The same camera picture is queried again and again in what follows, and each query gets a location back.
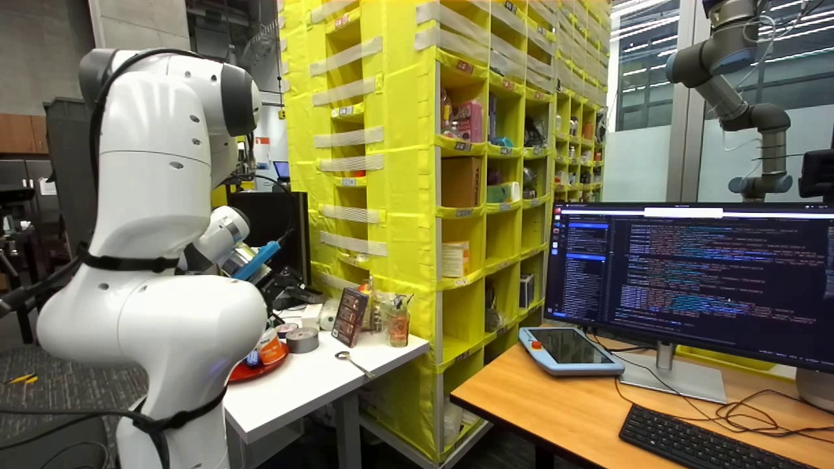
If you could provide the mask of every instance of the photo frame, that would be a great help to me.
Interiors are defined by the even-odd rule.
[[[335,337],[342,345],[355,346],[363,333],[366,313],[367,313],[367,294],[358,289],[342,289],[342,300],[335,320]]]

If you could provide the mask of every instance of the tablet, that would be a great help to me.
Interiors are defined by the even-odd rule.
[[[623,374],[623,363],[573,325],[518,328],[530,358],[551,374]]]

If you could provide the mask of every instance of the monitor screen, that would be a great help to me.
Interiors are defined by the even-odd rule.
[[[834,372],[834,208],[557,206],[544,315]]]

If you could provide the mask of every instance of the wooden desk surface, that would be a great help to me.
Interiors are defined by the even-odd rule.
[[[759,389],[780,389],[795,394],[791,380],[724,371],[731,399],[744,399]],[[621,386],[621,391],[650,410],[676,416],[698,419],[701,415],[679,395]],[[673,466],[668,459],[651,457],[617,437],[630,410],[615,389],[615,377],[551,377],[544,374],[522,345],[494,360],[484,371],[451,391],[461,406],[524,429],[555,449],[576,453],[600,466]],[[714,403],[694,401],[707,415]],[[753,401],[785,428],[834,428],[834,415],[801,401],[763,395]],[[698,421],[707,429],[732,434],[714,421]],[[785,453],[812,466],[834,466],[834,445],[812,437],[763,437],[737,434],[737,440]]]

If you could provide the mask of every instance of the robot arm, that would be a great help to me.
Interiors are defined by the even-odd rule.
[[[787,127],[785,109],[749,104],[723,74],[749,68],[759,49],[759,15],[767,0],[703,0],[711,36],[669,57],[668,79],[696,88],[720,114],[724,131],[759,127],[762,176],[731,180],[732,192],[762,200],[767,192],[787,192]]]

